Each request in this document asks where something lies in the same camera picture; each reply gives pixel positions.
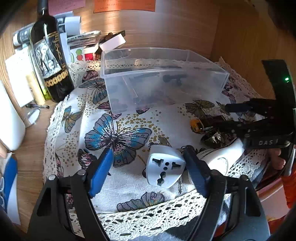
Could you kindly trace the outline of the person's right hand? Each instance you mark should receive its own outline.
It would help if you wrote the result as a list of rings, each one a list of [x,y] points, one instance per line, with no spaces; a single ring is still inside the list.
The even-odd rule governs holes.
[[[269,149],[268,153],[273,168],[276,170],[282,170],[285,166],[285,159],[280,157],[281,149]]]

